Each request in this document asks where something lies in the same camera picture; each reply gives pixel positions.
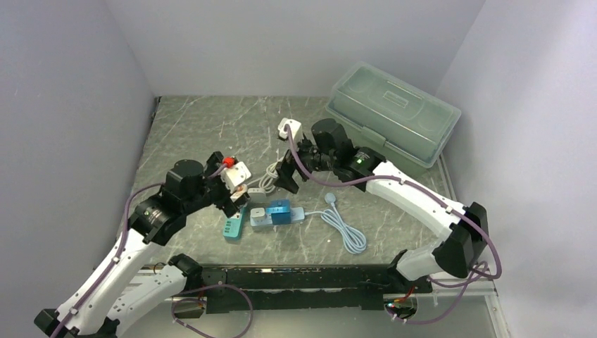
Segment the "black base frame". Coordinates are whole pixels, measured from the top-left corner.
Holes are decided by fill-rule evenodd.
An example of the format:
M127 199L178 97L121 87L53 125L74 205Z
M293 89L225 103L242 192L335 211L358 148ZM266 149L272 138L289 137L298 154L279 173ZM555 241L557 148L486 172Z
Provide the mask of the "black base frame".
M384 264L204 265L201 281L178 297L203 295L209 314L231 311L359 308L381 311L389 299L429 294L431 283L393 279Z

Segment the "blue cube adapter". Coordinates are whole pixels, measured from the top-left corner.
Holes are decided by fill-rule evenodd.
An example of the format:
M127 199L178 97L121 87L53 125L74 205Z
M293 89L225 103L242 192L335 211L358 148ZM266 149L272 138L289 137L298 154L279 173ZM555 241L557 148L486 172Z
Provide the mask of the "blue cube adapter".
M290 207L272 207L268 210L273 225L287 225L291 223L292 216Z

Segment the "white adapter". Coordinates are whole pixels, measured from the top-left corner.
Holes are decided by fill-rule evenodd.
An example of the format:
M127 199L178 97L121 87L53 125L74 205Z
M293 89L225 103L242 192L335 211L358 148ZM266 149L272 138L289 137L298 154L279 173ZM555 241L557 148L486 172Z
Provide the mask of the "white adapter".
M252 203L265 203L268 200L268 193L263 188L248 188L247 193Z

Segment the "green plastic toolbox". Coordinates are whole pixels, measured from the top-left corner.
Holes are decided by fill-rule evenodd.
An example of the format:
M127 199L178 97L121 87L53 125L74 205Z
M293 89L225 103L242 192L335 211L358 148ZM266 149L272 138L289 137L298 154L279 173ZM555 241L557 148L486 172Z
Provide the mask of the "green plastic toolbox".
M326 111L355 143L422 168L435 164L462 115L459 108L364 62L333 86Z

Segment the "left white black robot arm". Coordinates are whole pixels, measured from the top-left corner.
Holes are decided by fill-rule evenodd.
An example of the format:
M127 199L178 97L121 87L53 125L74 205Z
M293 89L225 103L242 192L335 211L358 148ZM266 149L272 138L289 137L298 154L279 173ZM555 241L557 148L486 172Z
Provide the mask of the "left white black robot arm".
M251 177L244 162L211 154L206 164L179 160L156 194L131 208L126 201L124 223L113 248L86 282L58 308L41 310L34 324L47 337L121 337L165 298L196 294L202 266L185 254L172 257L165 270L133 290L125 289L149 259L185 227L187 217L211 206L227 217L248 196L242 184Z

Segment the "small white charger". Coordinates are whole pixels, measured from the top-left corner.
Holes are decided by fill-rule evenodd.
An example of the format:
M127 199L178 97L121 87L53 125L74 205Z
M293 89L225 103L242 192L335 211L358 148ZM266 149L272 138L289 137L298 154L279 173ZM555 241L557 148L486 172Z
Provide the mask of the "small white charger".
M264 208L252 208L250 218L253 226L262 225L267 220L267 213Z

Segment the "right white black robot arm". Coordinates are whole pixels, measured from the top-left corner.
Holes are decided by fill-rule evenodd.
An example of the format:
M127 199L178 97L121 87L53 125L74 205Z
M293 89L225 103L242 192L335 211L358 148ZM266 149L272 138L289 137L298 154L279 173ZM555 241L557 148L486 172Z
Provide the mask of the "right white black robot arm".
M292 194L299 186L293 179L316 181L316 172L331 172L335 182L327 187L356 187L399 207L433 232L436 241L415 250L401 251L391 262L388 283L405 292L421 277L448 273L465 278L489 243L486 209L478 203L466 206L437 194L398 169L381 154L365 146L354 146L344 128L331 118L313 125L314 140L303 135L302 125L284 118L279 138L289 150L277 164L275 186Z

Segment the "teal power strip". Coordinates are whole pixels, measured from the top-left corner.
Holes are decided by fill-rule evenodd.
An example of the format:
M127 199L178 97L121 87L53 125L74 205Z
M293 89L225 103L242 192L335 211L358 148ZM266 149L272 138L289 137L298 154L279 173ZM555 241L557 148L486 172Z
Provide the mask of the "teal power strip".
M274 186L274 180L277 178L277 174L275 173L275 166L277 164L278 161L280 161L282 159L281 156L278 156L276 158L276 161L274 161L273 163L271 163L270 165L267 166L267 168L265 169L265 172L257 177L257 178L250 178L249 180L247 180L245 183L248 186L248 188L263 188L266 190L266 192L268 193L268 197L273 194L276 190L276 187ZM246 208L247 206L249 206L251 204L251 201L249 200L249 202L245 205L240 207L239 211L237 213L235 213L232 217L229 217L226 222L225 222L225 226L222 230L222 235L225 238L225 240L227 241L237 241L241 239L242 236L242 231L243 231L243 224L244 224L244 218L246 215Z

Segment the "white cube socket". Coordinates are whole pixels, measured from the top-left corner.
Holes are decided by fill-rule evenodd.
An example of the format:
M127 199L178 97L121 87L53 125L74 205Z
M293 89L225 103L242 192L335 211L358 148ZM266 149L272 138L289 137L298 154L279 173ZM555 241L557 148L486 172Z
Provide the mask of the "white cube socket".
M239 185L230 196L230 199L237 207L245 206L250 200L248 186L246 184Z

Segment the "light blue power strip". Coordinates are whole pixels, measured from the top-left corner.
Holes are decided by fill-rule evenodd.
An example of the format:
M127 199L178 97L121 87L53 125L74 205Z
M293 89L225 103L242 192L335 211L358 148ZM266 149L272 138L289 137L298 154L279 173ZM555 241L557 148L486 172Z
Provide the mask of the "light blue power strip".
M337 206L337 198L333 193L326 193L325 201L329 205L329 208L323 211L311 211L305 212L304 208L302 207L291 207L291 223L300 223L302 222L307 216L311 215L318 215L325 223L333 227L340 235L343 241L343 246L347 252L353 255L362 254L367 248L367 239L365 235L358 229L351 227L348 223L344 221L341 217ZM249 211L249 222L254 229L263 228L263 227L274 227L279 225L273 225L270 213L267 207L259 207L264 208L265 212L267 213L267 220L262 225L253 226L251 224L250 212Z

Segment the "white blue charger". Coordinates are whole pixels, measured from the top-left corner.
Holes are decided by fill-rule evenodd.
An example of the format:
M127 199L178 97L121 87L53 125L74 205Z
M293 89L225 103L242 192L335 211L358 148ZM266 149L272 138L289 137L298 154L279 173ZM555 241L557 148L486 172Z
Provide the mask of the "white blue charger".
M271 213L286 213L290 210L290 201L288 199L274 200L268 206Z

